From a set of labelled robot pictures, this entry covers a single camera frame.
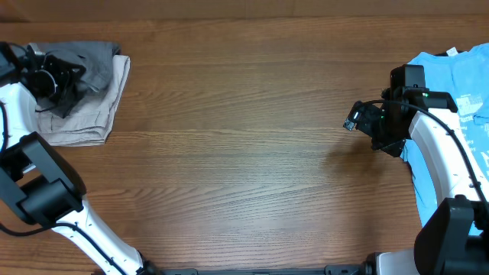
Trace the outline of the grey shorts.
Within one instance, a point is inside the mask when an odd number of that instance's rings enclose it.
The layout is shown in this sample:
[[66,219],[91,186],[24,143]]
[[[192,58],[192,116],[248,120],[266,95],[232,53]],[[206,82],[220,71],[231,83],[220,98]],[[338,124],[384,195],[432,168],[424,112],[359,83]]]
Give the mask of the grey shorts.
[[83,65],[85,74],[76,87],[85,95],[102,95],[112,78],[112,59],[120,52],[120,46],[107,41],[70,41],[57,43],[29,43],[26,46],[33,69],[34,58],[52,54],[67,62]]

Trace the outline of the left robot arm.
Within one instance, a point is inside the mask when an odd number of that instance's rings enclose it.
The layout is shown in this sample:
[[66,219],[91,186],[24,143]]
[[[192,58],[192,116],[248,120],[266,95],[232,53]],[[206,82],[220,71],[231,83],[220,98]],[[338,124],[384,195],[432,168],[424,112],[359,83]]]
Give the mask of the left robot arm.
[[36,118],[54,112],[65,118],[83,97],[85,66],[32,46],[1,43],[1,201],[31,231],[54,231],[75,244],[104,274],[159,274],[138,249],[124,242],[99,217],[86,185],[73,167],[41,136]]

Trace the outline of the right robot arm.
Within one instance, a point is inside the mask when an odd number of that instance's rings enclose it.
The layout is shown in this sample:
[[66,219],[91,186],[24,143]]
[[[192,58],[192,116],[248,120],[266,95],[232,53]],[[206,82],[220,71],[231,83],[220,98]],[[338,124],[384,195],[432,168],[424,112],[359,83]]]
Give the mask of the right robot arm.
[[413,248],[372,254],[362,272],[486,274],[488,181],[467,145],[451,95],[426,88],[423,67],[405,64],[391,71],[390,87],[380,99],[352,106],[344,127],[363,132],[373,150],[392,157],[414,141],[438,204]]

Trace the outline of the folded beige shorts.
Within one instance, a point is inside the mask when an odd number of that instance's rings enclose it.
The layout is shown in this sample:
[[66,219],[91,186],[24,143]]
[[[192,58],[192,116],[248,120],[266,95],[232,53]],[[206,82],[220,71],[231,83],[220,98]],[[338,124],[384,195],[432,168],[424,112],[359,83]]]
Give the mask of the folded beige shorts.
[[112,80],[104,94],[85,96],[65,118],[50,112],[37,114],[38,131],[50,145],[86,147],[106,142],[128,79],[131,59],[116,55],[112,64]]

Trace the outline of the light blue printed t-shirt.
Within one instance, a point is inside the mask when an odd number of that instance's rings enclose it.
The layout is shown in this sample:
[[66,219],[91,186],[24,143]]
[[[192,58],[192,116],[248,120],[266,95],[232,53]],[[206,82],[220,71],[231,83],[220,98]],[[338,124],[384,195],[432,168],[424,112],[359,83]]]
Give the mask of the light blue printed t-shirt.
[[[425,70],[426,87],[448,92],[458,106],[461,130],[471,152],[488,175],[488,45],[472,47],[454,57],[436,57],[422,52],[411,61]],[[411,169],[421,225],[437,208],[435,189],[423,156],[408,140],[400,156]]]

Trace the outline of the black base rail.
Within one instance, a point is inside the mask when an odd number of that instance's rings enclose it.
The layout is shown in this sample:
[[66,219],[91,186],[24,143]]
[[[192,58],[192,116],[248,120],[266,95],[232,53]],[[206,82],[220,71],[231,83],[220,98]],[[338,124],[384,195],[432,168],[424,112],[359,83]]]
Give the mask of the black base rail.
[[253,270],[166,269],[161,275],[376,275],[373,264],[333,264],[322,268],[286,268]]

